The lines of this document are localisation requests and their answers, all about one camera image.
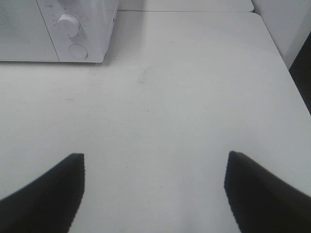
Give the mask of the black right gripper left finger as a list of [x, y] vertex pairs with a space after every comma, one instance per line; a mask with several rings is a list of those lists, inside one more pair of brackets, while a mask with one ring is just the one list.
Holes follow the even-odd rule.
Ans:
[[73, 153], [0, 201], [2, 233], [67, 233], [85, 192], [84, 154]]

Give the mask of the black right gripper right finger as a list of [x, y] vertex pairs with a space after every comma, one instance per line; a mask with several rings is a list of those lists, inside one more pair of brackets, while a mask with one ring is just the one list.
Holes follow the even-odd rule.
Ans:
[[311, 231], [310, 196], [243, 153], [229, 153], [224, 189], [242, 233]]

